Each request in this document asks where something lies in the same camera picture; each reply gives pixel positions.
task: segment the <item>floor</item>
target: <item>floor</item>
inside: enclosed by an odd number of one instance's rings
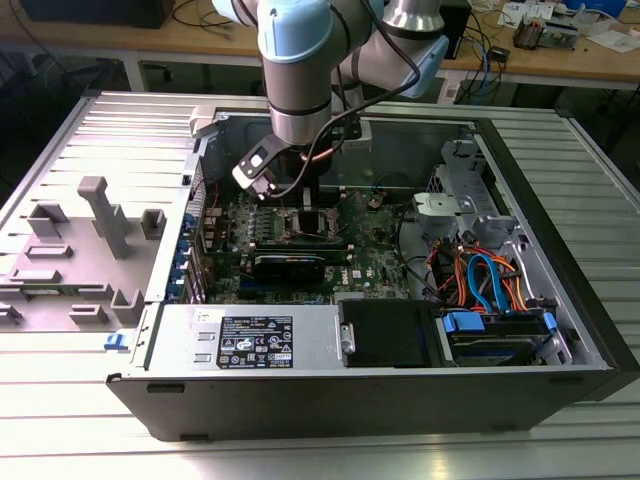
[[[38,75],[29,78],[18,72],[12,76],[11,58],[4,62],[0,56],[0,205],[11,194],[15,185],[38,157],[65,119],[85,88],[103,90],[127,90],[126,80],[114,75],[111,78],[95,78],[82,75],[65,84],[57,65],[44,56],[36,58]],[[95,64],[87,59],[61,59],[65,70]],[[259,69],[252,67],[213,66],[213,85],[205,85],[202,66],[190,64],[168,65],[173,79],[166,81],[161,71],[148,72],[148,83],[152,91],[184,93],[219,93],[247,95],[255,93],[261,80]],[[430,89],[420,99],[435,102],[440,91],[441,80],[434,80]],[[548,108],[554,104],[558,94],[555,87],[503,84],[496,95],[474,99],[481,105],[519,106]],[[568,111],[578,119],[592,137],[601,145],[612,129],[619,128],[624,107],[630,92],[620,92],[609,101],[610,92],[567,88],[555,101],[555,107]],[[631,125],[610,155],[620,170],[636,188],[640,188],[640,162],[637,152],[640,138],[640,122]]]

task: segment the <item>open computer chassis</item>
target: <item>open computer chassis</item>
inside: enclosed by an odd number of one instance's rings
[[[373,150],[334,158],[309,234],[234,186],[268,122],[232,110],[200,130],[132,364],[107,380],[157,438],[529,429],[637,377],[490,121],[368,115]],[[398,125],[422,138],[404,164]]]

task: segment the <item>blue latch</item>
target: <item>blue latch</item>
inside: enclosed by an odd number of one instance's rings
[[[129,350],[129,347],[126,344],[126,335],[122,333],[111,333],[107,337],[107,341],[104,343],[105,350]]]
[[[182,277],[184,277],[184,272],[179,268],[172,268],[171,271],[169,272],[170,282],[175,282],[176,280],[180,280]]]
[[[551,333],[554,333],[558,329],[558,322],[556,322],[556,319],[553,316],[553,313],[549,313],[549,312],[544,313],[542,315],[542,318],[544,320],[545,325],[547,326],[547,328]]]
[[[180,252],[176,252],[175,255],[173,256],[174,265],[177,265],[177,266],[184,265],[184,262],[186,261],[187,261],[187,257]]]
[[[447,333],[484,331],[484,322],[478,312],[451,312],[442,319]]]
[[[189,250],[189,242],[187,242],[187,241],[186,241],[186,240],[184,240],[184,239],[180,239],[180,240],[178,240],[177,250],[178,250],[178,252],[180,252],[180,253],[184,253],[184,252],[186,252],[187,250]]]
[[[196,217],[191,215],[190,213],[185,213],[182,219],[182,227],[185,229],[195,228],[198,222],[196,221]]]
[[[182,292],[182,285],[176,285],[175,283],[167,285],[167,293],[169,295],[180,295],[180,292]]]

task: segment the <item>power supply label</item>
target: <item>power supply label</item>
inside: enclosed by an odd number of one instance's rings
[[[222,317],[218,367],[292,368],[293,317]]]

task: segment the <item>slotted aluminum surface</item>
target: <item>slotted aluminum surface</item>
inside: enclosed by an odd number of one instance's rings
[[[170,203],[191,148],[192,108],[211,102],[206,96],[128,93],[83,101],[43,153],[29,194],[0,213],[0,274],[19,237],[30,231],[24,215],[35,200],[68,202],[78,214],[89,214],[68,200],[83,174],[105,174],[112,201],[134,215]],[[640,356],[637,193],[579,127],[546,110],[411,104],[376,110],[493,119]],[[103,385],[106,374],[127,361],[126,355],[106,354],[103,343],[104,335],[95,333],[0,335],[3,478],[112,478],[115,469],[128,477],[243,479],[640,475],[640,382],[604,402],[569,407],[530,432],[172,444],[153,439]]]

